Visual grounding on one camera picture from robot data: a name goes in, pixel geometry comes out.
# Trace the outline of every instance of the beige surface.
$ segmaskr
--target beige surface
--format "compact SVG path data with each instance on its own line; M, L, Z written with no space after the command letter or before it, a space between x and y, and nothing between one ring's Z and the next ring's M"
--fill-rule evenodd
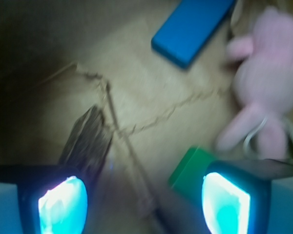
M190 70L181 71L150 47L177 0L52 4L48 32L61 42L65 60L78 61L111 82L121 129L130 135L176 232L207 233L200 211L171 191L167 179L191 145L211 150L217 133L238 111L230 92L235 70L224 57L229 20ZM55 163L74 121L93 103L100 103L96 83L65 73L7 106L0 111L0 162ZM223 157L238 158L239 152ZM85 233L155 232L149 220L137 216L127 154L124 143L114 139Z

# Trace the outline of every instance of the white cable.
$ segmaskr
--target white cable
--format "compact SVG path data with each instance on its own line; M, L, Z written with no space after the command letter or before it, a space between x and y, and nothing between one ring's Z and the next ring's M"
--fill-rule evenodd
M247 157L257 157L258 154L256 152L254 152L250 146L251 144L251 139L260 131L262 130L262 128L265 126L266 122L267 122L268 118L265 117L264 120L256 127L254 128L245 138L244 143L243 143L243 151L244 154Z
M267 122L267 117L258 125L255 129L253 129L245 138L243 143L243 151L247 157L257 157L258 154L254 152L254 150L250 146L251 139L265 126ZM284 124L285 131L289 137L289 139L293 143L293 123L286 117L282 118L282 123Z

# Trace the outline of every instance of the floor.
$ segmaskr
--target floor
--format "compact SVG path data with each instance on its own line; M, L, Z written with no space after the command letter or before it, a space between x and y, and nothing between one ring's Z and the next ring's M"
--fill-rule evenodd
M22 39L18 30L13 42L18 49L6 48L0 59L0 163L56 163L76 119L94 103L103 105L97 82L74 67L49 76L77 62L109 80L120 129L129 136L174 231L208 233L200 210L172 191L167 180L190 146L212 151L215 137L239 110L230 92L235 68L227 66L225 58L229 18L191 68L182 71L150 47L152 36L178 3L84 0L47 6L29 1L19 6L18 14L24 16L20 25L26 27L18 27L35 34ZM7 19L18 19L13 4ZM44 26L34 27L30 19L45 20ZM7 44L13 41L11 31L8 35ZM43 66L29 65L52 54ZM16 77L9 74L14 71ZM239 158L240 152L237 147L219 157ZM137 216L127 155L124 141L115 136L85 233L157 232L152 220Z

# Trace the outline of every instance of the black light housing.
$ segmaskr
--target black light housing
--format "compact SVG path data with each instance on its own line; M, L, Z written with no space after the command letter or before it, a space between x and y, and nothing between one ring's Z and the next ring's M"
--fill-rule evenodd
M76 168L64 165L0 166L0 183L17 186L23 233L43 234L50 229L53 233L58 230L82 232L87 215L87 192ZM40 209L41 202L44 202L44 211ZM77 212L78 220L71 223L74 212Z

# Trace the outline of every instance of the glowing light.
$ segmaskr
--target glowing light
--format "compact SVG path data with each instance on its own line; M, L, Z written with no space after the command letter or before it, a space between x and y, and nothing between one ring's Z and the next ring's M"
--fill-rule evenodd
M38 200L41 234L81 234L87 208L85 185L71 176Z
M250 200L248 193L219 173L209 173L204 177L203 213L212 234L246 234Z

